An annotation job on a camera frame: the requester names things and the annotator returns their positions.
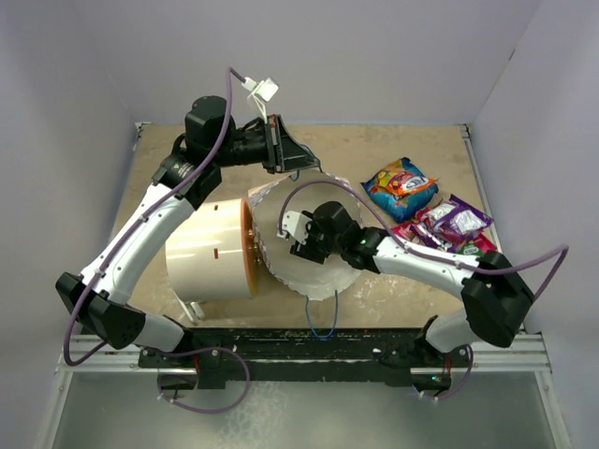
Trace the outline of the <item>blue checkered paper bag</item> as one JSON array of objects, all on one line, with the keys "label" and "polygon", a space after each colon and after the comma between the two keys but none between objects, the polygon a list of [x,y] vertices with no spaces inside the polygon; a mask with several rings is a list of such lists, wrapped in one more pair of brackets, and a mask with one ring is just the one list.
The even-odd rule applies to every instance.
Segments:
[{"label": "blue checkered paper bag", "polygon": [[303,170],[278,181],[263,184],[248,193],[253,227],[266,268],[286,288],[304,299],[304,312],[310,304],[339,294],[352,286],[361,272],[351,268],[339,255],[329,255],[322,264],[290,253],[296,241],[279,233],[279,219],[295,218],[304,211],[314,212],[329,201],[340,203],[352,220],[363,224],[361,207],[354,196],[332,185],[349,186],[349,181],[318,170]]}]

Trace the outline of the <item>blue snack bag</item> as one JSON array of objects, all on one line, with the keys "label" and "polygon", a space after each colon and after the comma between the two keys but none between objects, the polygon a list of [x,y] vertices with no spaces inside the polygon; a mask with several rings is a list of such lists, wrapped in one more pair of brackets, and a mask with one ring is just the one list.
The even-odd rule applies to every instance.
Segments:
[{"label": "blue snack bag", "polygon": [[427,177],[407,157],[387,164],[361,186],[370,200],[397,223],[412,220],[439,193],[437,180]]}]

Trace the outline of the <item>orange snack bag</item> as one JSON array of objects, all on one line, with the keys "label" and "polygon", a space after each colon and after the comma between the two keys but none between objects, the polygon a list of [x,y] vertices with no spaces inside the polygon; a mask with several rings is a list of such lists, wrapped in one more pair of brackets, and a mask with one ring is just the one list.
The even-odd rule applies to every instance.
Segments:
[{"label": "orange snack bag", "polygon": [[390,193],[396,196],[409,196],[423,191],[436,183],[423,175],[404,171],[394,175],[387,184]]}]

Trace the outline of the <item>pink candy bag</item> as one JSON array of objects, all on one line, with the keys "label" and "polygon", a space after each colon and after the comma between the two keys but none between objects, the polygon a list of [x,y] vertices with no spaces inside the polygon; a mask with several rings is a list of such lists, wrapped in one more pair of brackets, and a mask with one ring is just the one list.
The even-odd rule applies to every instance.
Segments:
[{"label": "pink candy bag", "polygon": [[426,216],[427,212],[428,210],[420,211],[414,218],[413,229],[416,233],[415,238],[418,239],[420,244],[427,247],[446,253],[457,253],[465,241],[450,237],[442,231],[434,230],[431,220]]}]

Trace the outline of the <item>purple berries candy bag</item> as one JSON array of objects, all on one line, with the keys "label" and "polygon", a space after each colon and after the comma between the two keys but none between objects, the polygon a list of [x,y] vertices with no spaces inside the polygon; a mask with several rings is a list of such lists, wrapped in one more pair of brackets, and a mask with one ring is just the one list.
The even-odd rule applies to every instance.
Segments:
[{"label": "purple berries candy bag", "polygon": [[424,210],[428,210],[426,216],[431,220],[434,230],[465,242],[475,239],[494,222],[485,212],[455,195]]}]

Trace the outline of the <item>green snack bag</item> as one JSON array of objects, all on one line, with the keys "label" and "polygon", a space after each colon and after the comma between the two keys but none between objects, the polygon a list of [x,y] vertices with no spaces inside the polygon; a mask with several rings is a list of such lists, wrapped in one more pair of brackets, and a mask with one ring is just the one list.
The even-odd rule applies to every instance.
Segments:
[{"label": "green snack bag", "polygon": [[477,236],[475,239],[467,241],[459,249],[458,254],[462,255],[484,255],[489,251],[496,251],[497,246],[488,239],[484,234]]}]

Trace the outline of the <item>magenta red snack bag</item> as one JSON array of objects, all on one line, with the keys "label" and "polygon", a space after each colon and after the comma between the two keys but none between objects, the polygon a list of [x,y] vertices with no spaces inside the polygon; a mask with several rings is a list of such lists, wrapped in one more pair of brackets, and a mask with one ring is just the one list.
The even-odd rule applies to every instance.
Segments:
[{"label": "magenta red snack bag", "polygon": [[414,226],[414,224],[411,222],[403,223],[403,224],[399,224],[397,226],[392,227],[391,231],[394,235],[398,236],[401,239],[413,241],[416,236],[413,226]]}]

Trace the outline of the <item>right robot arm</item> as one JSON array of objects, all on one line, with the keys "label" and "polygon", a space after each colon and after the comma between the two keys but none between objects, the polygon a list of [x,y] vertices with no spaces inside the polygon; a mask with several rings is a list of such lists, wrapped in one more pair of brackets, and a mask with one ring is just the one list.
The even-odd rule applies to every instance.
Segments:
[{"label": "right robot arm", "polygon": [[416,280],[459,299],[462,310],[433,316],[417,337],[417,358],[427,366],[475,341],[509,347],[534,302],[501,253],[476,257],[412,244],[385,229],[361,226],[337,201],[312,212],[284,212],[280,235],[293,239],[290,252],[305,260],[323,264],[335,254],[351,268]]}]

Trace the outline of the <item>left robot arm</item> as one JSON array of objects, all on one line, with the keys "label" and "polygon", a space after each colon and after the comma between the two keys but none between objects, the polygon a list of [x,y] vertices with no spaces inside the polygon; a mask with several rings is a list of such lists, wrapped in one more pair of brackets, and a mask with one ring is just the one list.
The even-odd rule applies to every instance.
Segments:
[{"label": "left robot arm", "polygon": [[128,301],[170,235],[221,183],[222,168],[253,164],[279,174],[317,168],[320,161],[290,136],[280,116],[237,127],[223,97],[197,99],[185,115],[183,134],[117,236],[80,273],[65,272],[57,280],[71,321],[114,349],[151,347],[172,367],[188,363],[191,331],[166,316],[136,310]]}]

